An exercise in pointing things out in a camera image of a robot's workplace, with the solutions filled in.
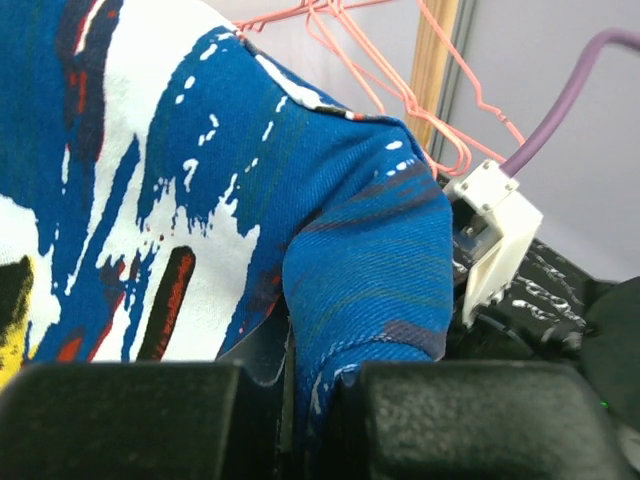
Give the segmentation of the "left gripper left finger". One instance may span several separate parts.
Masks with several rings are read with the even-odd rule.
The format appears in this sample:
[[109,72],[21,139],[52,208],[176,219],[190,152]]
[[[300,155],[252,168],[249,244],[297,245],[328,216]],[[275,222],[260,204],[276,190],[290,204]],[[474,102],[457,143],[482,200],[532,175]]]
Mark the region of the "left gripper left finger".
[[273,479],[289,325],[215,362],[40,364],[1,395],[5,479]]

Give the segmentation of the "blue patterned trousers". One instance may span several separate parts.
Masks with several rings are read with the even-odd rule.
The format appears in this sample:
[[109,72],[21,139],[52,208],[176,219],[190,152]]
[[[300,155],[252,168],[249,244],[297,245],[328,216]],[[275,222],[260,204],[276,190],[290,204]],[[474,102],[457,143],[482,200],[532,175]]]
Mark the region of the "blue patterned trousers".
[[355,113],[200,1],[1,5],[1,378],[211,361],[284,300],[297,425],[338,377],[437,361],[451,209],[400,121]]

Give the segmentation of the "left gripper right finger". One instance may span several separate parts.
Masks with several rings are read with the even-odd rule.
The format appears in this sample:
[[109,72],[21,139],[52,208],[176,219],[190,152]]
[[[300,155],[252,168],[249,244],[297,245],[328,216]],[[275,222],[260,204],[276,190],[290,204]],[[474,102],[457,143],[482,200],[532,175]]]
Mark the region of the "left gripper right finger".
[[552,363],[373,363],[346,381],[323,479],[631,479],[588,384]]

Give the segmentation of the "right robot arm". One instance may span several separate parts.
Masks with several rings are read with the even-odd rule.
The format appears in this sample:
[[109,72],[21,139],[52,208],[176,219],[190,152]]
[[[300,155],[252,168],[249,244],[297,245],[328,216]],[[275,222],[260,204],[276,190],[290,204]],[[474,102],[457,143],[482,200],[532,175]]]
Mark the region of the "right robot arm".
[[611,287],[588,310],[580,368],[609,411],[639,429],[639,279]]

